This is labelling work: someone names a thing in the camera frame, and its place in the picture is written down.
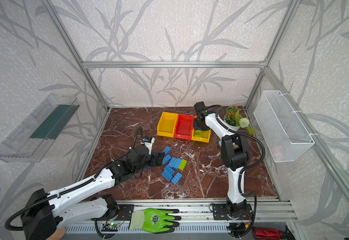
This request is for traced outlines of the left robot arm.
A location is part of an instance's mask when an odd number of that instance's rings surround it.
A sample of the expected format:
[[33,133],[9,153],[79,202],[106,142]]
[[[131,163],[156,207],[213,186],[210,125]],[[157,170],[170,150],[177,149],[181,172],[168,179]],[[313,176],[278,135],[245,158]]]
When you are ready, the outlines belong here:
[[10,216],[4,227],[24,232],[27,240],[46,240],[57,230],[81,220],[109,220],[120,210],[111,195],[87,202],[86,199],[131,179],[146,167],[159,167],[165,153],[152,153],[152,144],[131,148],[115,161],[70,186],[45,192],[34,192],[25,207]]

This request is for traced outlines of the large green lego plate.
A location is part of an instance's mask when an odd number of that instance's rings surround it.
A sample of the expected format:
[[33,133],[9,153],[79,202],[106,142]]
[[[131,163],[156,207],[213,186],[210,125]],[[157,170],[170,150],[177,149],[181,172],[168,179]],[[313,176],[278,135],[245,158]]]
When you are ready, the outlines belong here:
[[187,161],[186,160],[182,160],[180,165],[179,165],[179,167],[178,167],[178,170],[183,171],[185,166],[186,166],[186,164],[187,164]]

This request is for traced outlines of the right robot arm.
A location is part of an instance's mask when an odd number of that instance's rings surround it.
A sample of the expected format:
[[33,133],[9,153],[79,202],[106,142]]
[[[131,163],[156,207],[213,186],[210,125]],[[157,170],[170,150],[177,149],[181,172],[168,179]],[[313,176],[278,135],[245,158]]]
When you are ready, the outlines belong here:
[[[223,123],[218,111],[213,107],[222,106],[212,105],[206,107],[204,102],[198,102],[194,105],[197,116],[194,119],[193,127],[198,131],[212,130],[221,139],[221,157],[225,167],[228,169],[229,189],[227,195],[227,212],[236,218],[247,207],[248,195],[244,193],[244,175],[245,171],[254,168],[263,162],[266,149],[261,141],[248,134],[240,133],[228,127]],[[260,159],[249,165],[250,159],[248,139],[258,143],[261,150]]]

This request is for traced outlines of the small green lego brick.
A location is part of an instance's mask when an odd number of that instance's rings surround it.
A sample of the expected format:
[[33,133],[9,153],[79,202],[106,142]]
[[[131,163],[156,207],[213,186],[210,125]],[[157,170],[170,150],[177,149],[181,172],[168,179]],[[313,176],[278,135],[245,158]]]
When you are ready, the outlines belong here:
[[201,138],[202,137],[202,131],[195,130],[194,137]]

